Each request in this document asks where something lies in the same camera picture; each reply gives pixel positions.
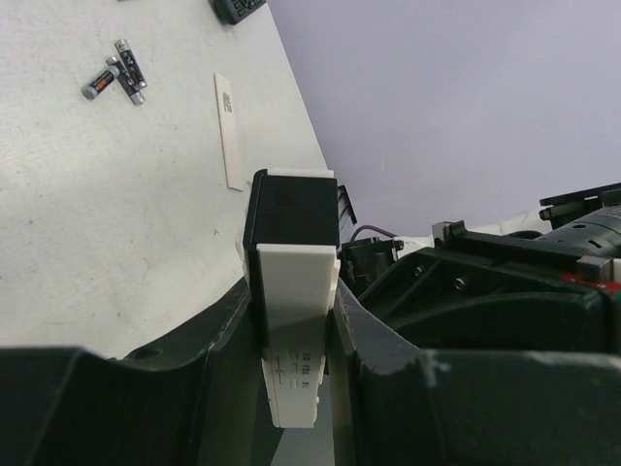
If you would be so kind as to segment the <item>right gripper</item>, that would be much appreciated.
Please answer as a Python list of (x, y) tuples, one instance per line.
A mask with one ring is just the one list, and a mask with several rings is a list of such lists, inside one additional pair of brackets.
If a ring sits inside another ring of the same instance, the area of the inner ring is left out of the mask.
[(536, 238), (449, 228), (359, 298), (422, 349), (620, 351), (618, 233), (584, 221)]

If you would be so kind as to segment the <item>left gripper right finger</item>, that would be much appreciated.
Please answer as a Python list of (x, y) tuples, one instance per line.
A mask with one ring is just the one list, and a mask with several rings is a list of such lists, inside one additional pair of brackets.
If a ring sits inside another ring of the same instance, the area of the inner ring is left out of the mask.
[(340, 284), (329, 316), (339, 465), (616, 465), (610, 353), (419, 349)]

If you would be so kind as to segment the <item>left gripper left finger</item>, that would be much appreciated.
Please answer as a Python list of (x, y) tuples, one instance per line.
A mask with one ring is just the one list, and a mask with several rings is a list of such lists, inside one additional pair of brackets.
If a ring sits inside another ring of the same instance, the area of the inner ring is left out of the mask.
[(121, 359), (1, 351), (5, 465), (268, 465), (281, 436), (245, 282)]

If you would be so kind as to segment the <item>white remote control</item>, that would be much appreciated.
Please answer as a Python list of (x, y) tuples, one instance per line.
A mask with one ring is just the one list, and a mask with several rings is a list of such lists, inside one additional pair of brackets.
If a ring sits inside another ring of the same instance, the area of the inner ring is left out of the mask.
[(251, 182), (240, 253), (273, 425), (311, 428), (340, 274), (331, 170), (263, 169)]

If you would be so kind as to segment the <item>white battery cover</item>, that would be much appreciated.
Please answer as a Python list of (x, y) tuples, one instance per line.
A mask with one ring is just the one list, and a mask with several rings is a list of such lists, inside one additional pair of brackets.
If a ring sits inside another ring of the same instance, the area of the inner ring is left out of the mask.
[(232, 190), (243, 191), (245, 180), (231, 84), (218, 73), (213, 74), (213, 79), (227, 187)]

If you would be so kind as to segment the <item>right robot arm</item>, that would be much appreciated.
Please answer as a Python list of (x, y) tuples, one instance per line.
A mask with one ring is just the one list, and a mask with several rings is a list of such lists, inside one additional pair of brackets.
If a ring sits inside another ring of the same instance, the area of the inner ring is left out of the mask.
[(442, 221), (419, 246), (350, 240), (341, 277), (363, 308), (422, 349), (620, 350), (620, 188), (543, 199), (535, 225)]

